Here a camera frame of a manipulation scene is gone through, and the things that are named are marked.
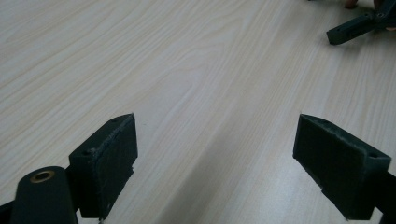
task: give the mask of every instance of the wood grain surface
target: wood grain surface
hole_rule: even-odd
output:
[[[0,1],[0,204],[134,112],[139,158],[106,223],[347,223],[292,148],[305,113],[396,158],[396,32],[325,35],[360,2]]]

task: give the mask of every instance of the brass insert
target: brass insert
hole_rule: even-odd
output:
[[[55,172],[48,170],[48,171],[42,171],[38,174],[35,174],[30,178],[30,182],[34,184],[42,183],[44,181],[47,181],[51,179],[53,176],[55,176]]]

